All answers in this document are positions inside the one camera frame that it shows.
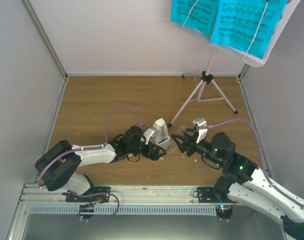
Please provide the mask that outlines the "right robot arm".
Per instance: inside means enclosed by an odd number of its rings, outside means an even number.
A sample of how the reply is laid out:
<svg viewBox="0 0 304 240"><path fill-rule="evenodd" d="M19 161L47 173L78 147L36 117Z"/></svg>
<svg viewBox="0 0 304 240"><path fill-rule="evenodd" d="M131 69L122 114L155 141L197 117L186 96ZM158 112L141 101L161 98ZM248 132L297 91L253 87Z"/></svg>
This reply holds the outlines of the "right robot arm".
<svg viewBox="0 0 304 240"><path fill-rule="evenodd" d="M222 176L214 185L213 196L220 203L241 203L266 215L296 240L304 240L304 199L274 181L257 164L236 152L236 144L223 132L207 141L199 132L173 134L182 153L200 155L204 163Z"/></svg>

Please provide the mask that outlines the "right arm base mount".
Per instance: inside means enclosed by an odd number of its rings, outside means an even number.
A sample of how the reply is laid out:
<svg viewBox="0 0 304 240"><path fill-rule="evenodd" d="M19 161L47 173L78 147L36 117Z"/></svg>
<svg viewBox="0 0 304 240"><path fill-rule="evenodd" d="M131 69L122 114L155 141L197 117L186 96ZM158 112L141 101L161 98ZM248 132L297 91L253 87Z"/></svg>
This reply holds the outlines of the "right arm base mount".
<svg viewBox="0 0 304 240"><path fill-rule="evenodd" d="M232 218L233 209L236 207L238 202L230 200L227 194L230 192L228 189L231 184L215 186L199 186L192 193L192 197L198 199L199 203L214 203L217 202L215 206L216 218L219 221L226 222L240 222L243 221L242 218Z"/></svg>

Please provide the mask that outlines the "clear metronome cover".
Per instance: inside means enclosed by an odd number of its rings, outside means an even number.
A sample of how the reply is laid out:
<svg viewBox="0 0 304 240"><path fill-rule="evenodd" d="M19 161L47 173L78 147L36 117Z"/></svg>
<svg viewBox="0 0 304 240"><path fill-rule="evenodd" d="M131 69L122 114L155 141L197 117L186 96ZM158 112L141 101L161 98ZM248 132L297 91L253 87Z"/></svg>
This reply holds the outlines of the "clear metronome cover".
<svg viewBox="0 0 304 240"><path fill-rule="evenodd" d="M185 152L182 153L180 151L180 149L177 146L176 142L172 138L172 135L184 135L184 133L186 132L187 128L188 128L187 125L184 124L184 125L182 125L180 127L171 128L169 130L169 135L170 135L170 138L171 138L171 144L170 144L170 146L166 150L166 153L168 155L171 155L171 156L177 155L177 156L180 156L181 158L185 158L186 153Z"/></svg>

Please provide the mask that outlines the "white metronome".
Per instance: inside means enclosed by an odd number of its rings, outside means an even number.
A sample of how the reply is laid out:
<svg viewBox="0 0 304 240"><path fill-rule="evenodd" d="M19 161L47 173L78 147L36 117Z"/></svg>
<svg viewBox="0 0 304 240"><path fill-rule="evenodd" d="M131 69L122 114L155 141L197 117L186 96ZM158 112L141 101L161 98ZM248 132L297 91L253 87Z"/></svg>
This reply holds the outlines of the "white metronome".
<svg viewBox="0 0 304 240"><path fill-rule="evenodd" d="M171 138L165 120L163 118L158 119L152 128L155 130L155 133L151 137L151 142L165 150L170 147Z"/></svg>

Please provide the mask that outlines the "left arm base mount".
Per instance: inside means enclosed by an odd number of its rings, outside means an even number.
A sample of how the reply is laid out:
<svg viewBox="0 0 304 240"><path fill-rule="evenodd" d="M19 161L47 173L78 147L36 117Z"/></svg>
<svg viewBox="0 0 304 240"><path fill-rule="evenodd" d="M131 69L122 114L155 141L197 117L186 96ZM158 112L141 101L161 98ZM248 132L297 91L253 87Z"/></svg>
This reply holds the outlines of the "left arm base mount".
<svg viewBox="0 0 304 240"><path fill-rule="evenodd" d="M81 216L85 213L93 213L95 206L109 202L109 186L94 186L81 196L76 196L71 191L62 193L68 203L80 203Z"/></svg>

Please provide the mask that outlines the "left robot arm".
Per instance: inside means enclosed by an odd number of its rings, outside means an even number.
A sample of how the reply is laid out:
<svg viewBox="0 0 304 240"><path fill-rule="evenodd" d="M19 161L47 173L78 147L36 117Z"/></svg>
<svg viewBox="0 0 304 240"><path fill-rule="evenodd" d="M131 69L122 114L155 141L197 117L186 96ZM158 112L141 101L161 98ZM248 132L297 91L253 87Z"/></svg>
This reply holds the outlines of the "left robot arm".
<svg viewBox="0 0 304 240"><path fill-rule="evenodd" d="M78 146L62 140L35 163L39 174L37 183L50 192L68 190L75 197L89 202L97 190L87 175L76 172L78 168L117 163L128 159L130 155L156 161L166 155L170 142L166 126L146 130L132 126L124 134L117 135L103 145Z"/></svg>

